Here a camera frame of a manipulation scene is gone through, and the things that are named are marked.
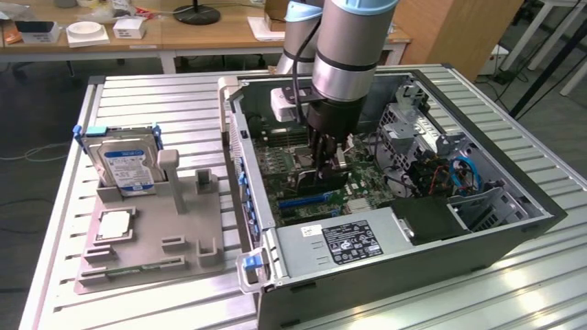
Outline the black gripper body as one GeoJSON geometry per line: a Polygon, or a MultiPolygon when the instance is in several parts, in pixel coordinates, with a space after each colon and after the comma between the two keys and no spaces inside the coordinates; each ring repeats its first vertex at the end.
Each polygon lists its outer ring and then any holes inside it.
{"type": "Polygon", "coordinates": [[[345,138],[357,126],[364,104],[365,97],[350,102],[330,99],[310,102],[306,113],[309,131],[332,138],[345,138]]]}

